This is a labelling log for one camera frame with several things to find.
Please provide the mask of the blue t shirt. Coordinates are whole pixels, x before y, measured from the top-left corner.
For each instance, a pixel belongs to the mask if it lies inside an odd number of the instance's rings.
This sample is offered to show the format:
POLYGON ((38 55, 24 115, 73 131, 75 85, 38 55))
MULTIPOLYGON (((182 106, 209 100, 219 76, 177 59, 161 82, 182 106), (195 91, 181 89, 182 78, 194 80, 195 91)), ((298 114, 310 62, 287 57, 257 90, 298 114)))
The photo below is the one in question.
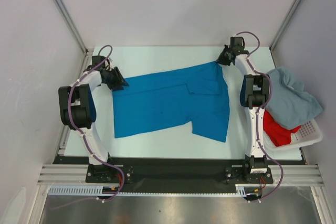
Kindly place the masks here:
POLYGON ((226 142, 228 86, 216 62, 126 79, 112 93, 116 138, 192 124, 192 133, 226 142))

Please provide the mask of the grey t shirt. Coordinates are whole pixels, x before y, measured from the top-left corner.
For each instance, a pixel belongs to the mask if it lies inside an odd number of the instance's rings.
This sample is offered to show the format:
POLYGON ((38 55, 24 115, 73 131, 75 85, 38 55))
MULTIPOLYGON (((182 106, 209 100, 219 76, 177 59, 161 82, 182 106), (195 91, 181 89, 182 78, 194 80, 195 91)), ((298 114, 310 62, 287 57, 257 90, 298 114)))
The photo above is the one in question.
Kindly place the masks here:
POLYGON ((286 67, 267 72, 272 84, 266 111, 283 128, 292 130, 323 112, 317 99, 304 90, 305 85, 286 67))

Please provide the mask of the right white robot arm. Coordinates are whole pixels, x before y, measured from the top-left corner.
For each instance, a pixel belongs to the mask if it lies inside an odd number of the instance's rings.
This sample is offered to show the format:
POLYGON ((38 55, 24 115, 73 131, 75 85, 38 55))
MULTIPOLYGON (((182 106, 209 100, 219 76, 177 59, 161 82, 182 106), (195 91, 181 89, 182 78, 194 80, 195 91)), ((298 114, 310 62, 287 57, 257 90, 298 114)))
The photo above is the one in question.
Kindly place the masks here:
POLYGON ((245 40, 242 34, 238 33, 230 38, 229 45, 224 46, 216 60, 216 63, 222 66, 234 65, 243 75, 239 100, 247 118, 247 152, 242 168, 237 172, 230 168, 227 178, 248 184, 257 184, 266 179, 268 174, 263 119, 271 87, 269 77, 259 71, 251 60, 251 54, 254 52, 245 49, 245 40))

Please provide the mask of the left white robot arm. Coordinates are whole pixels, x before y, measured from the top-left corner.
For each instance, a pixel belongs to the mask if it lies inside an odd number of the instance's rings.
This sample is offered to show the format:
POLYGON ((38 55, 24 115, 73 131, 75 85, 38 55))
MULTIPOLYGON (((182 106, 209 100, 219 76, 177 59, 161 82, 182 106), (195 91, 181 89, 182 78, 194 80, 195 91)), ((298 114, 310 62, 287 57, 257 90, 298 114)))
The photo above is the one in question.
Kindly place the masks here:
POLYGON ((78 134, 88 153, 89 178, 97 176, 105 182, 110 182, 115 176, 123 179, 124 172, 112 164, 111 156, 103 147, 96 128, 97 110, 92 92, 102 84, 111 91, 121 90, 128 85, 108 56, 96 55, 92 57, 91 65, 79 79, 58 89, 58 98, 63 125, 78 134))

